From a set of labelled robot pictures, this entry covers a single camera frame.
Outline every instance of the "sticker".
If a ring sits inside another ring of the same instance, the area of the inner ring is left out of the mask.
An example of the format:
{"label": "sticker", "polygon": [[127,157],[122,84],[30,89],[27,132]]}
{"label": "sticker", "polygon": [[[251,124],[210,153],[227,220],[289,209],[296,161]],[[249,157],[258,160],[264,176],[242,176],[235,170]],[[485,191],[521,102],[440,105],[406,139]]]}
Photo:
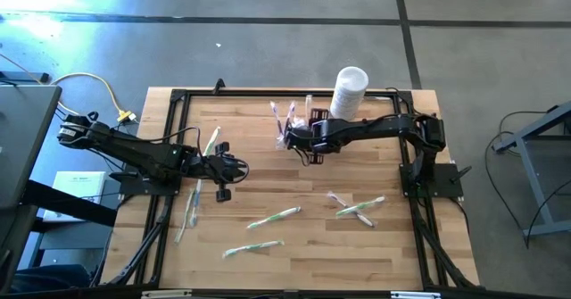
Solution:
{"label": "sticker", "polygon": [[75,135],[76,135],[77,133],[78,133],[78,132],[76,132],[75,130],[71,130],[71,129],[60,129],[60,134],[68,135],[68,136],[71,136],[71,137],[75,137]]}

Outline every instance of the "metal stand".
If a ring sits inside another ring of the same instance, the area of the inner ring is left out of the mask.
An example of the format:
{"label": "metal stand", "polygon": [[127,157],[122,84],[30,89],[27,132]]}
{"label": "metal stand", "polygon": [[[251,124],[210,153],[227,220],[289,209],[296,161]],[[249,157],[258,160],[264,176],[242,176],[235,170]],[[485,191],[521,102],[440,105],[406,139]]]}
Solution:
{"label": "metal stand", "polygon": [[[532,157],[529,151],[529,142],[537,140],[551,140],[551,141],[566,141],[569,136],[540,136],[541,133],[553,128],[561,122],[568,120],[571,117],[571,102],[562,104],[547,112],[539,120],[519,130],[517,133],[502,139],[499,143],[492,146],[496,153],[502,153],[512,147],[517,147],[521,154],[521,160],[525,167],[525,173],[529,179],[530,186],[534,192],[535,201],[538,206],[542,206],[545,202],[545,192],[540,182],[539,171],[532,162]],[[543,224],[534,226],[531,236],[563,232],[571,230],[571,220],[564,220],[556,222],[551,216],[549,206],[545,204],[542,207],[540,214],[543,219]],[[527,235],[528,230],[523,230],[524,235]]]}
{"label": "metal stand", "polygon": [[21,203],[68,214],[72,217],[92,221],[112,227],[115,224],[117,212],[108,207],[89,202],[54,188],[29,180]]}

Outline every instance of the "wooden tabletop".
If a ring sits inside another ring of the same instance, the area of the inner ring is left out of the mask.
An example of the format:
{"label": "wooden tabletop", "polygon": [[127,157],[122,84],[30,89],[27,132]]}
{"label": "wooden tabletop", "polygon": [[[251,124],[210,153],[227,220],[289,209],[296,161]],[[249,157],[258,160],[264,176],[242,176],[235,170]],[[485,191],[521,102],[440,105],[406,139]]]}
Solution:
{"label": "wooden tabletop", "polygon": [[[161,137],[169,107],[169,87],[150,87],[138,136]],[[435,92],[412,92],[421,112],[439,113]],[[194,179],[184,179],[170,219],[161,287],[388,290],[420,289],[417,251],[408,201],[401,195],[397,138],[352,142],[340,154],[326,155],[322,165],[303,167],[294,151],[276,149],[276,121],[269,101],[278,103],[285,117],[291,100],[303,116],[303,97],[194,97],[188,126],[202,130],[201,146],[221,126],[219,142],[230,143],[230,153],[250,164],[250,175],[232,185],[232,200],[216,203],[217,187],[207,182],[200,201],[198,225],[187,228],[179,245],[174,237],[183,221],[186,199]],[[314,98],[313,107],[328,108],[330,99]],[[392,113],[390,101],[365,100],[357,118]],[[196,145],[188,131],[186,145]],[[448,149],[438,162],[449,162]],[[348,203],[385,196],[385,202],[367,209],[377,227],[366,227],[352,216],[335,218],[340,207],[326,197],[334,191]],[[141,243],[148,196],[136,196],[118,213],[102,282],[123,268]],[[291,207],[302,211],[285,220],[253,230],[246,226]],[[435,199],[437,225],[444,249],[472,282],[478,282],[467,227],[457,205]],[[285,245],[242,252],[222,259],[224,251],[241,245],[283,240]],[[427,252],[433,279],[434,256]],[[154,261],[154,246],[146,274]]]}

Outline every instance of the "concrete floor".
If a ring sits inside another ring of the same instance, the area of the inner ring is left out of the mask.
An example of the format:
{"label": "concrete floor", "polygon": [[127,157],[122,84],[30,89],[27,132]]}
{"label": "concrete floor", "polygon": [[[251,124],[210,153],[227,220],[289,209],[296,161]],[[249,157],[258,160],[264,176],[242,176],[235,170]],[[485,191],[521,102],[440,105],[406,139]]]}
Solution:
{"label": "concrete floor", "polygon": [[[406,0],[410,19],[571,21],[571,0]],[[0,0],[0,10],[149,16],[398,19],[396,0]],[[422,88],[435,89],[448,145],[460,166],[464,206],[482,284],[490,289],[571,296],[571,235],[521,234],[484,172],[484,148],[503,115],[546,110],[571,99],[571,33],[549,28],[411,28]],[[399,26],[161,24],[3,21],[0,50],[34,71],[96,73],[120,104],[140,114],[150,86],[332,87],[357,65],[371,87],[411,88]],[[0,70],[14,70],[0,62]],[[62,83],[63,100],[114,123],[103,86]],[[517,129],[532,116],[515,117]],[[52,124],[33,178],[51,184],[58,170],[106,170],[96,156],[59,147]],[[492,175],[527,225],[537,208],[517,158],[491,156]]]}

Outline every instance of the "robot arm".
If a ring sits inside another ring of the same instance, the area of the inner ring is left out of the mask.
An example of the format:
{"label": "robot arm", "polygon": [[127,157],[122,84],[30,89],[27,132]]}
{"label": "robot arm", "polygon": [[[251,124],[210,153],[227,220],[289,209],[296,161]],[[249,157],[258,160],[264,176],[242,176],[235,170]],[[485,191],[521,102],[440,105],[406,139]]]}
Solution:
{"label": "robot arm", "polygon": [[436,154],[446,147],[442,120],[429,115],[389,114],[361,121],[328,119],[328,115],[328,110],[313,109],[309,127],[286,124],[287,148],[309,153],[310,164],[321,164],[324,154],[339,153],[355,140],[403,137],[419,151],[413,176],[420,178],[433,175]]}
{"label": "robot arm", "polygon": [[196,147],[145,140],[111,129],[96,116],[90,120],[85,116],[68,115],[57,136],[60,144],[69,148],[87,149],[107,154],[138,171],[138,176],[151,185],[167,185],[181,177],[211,179],[227,193],[228,183],[245,179],[247,164],[227,154],[228,143],[216,146],[214,155],[202,156]]}

